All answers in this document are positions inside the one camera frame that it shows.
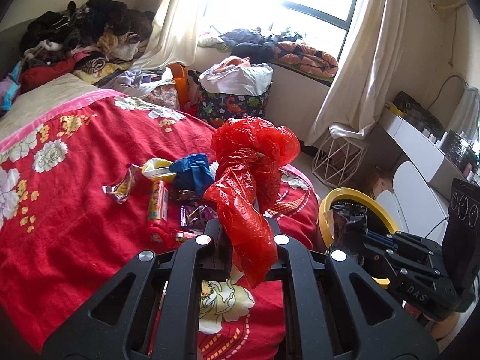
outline white curtain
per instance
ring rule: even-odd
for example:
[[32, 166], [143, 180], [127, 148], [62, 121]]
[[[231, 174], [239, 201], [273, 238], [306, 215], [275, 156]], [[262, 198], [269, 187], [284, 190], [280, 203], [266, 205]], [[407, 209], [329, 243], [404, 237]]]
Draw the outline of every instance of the white curtain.
[[305, 141], [313, 145], [332, 123], [363, 139], [383, 110], [401, 55], [407, 0], [358, 0], [340, 69]]
[[205, 0], [160, 0], [145, 54], [131, 69], [157, 69], [195, 61], [197, 31]]

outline white wire stand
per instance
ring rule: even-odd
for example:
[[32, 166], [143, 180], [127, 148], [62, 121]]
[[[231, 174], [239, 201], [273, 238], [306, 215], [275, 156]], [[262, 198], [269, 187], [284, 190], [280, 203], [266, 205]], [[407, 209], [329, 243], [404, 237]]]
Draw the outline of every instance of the white wire stand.
[[311, 163], [311, 172], [327, 186], [343, 186], [359, 169], [367, 149], [364, 140], [327, 134]]

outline bed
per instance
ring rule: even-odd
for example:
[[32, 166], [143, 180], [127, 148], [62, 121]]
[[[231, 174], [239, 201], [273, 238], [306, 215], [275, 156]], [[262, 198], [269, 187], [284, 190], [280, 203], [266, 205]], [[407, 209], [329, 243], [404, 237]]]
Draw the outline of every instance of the bed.
[[[128, 164], [153, 157], [204, 152], [214, 161], [214, 131], [193, 116], [71, 75], [20, 96], [0, 121], [0, 303], [37, 352], [138, 251], [166, 251], [143, 233], [148, 180], [124, 204], [102, 186], [118, 183]], [[266, 215], [312, 249], [317, 212], [308, 178], [283, 167], [278, 200]], [[173, 201], [169, 224], [179, 228]], [[204, 282], [200, 312], [204, 359], [272, 359], [285, 335], [281, 283], [249, 289], [236, 269], [226, 283]]]

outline red plastic bag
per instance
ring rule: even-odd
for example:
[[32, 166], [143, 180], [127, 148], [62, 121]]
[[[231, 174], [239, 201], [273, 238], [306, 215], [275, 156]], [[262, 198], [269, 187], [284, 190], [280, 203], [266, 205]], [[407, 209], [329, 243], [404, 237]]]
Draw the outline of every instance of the red plastic bag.
[[246, 116], [227, 120], [213, 135], [211, 148], [217, 152], [218, 170], [204, 197], [218, 204], [218, 219], [237, 253], [239, 269], [255, 288], [278, 259], [272, 229], [262, 214], [277, 200], [278, 168], [295, 159], [300, 144], [288, 128]]

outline dinosaur print basket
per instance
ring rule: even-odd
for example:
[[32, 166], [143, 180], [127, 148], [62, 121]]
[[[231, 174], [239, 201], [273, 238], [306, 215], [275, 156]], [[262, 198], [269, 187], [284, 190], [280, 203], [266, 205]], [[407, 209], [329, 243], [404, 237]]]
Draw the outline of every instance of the dinosaur print basket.
[[239, 119], [248, 115], [265, 118], [265, 109], [271, 86], [272, 84], [259, 96], [243, 96], [209, 93], [200, 84], [198, 87], [197, 117], [215, 128], [219, 128], [230, 117]]

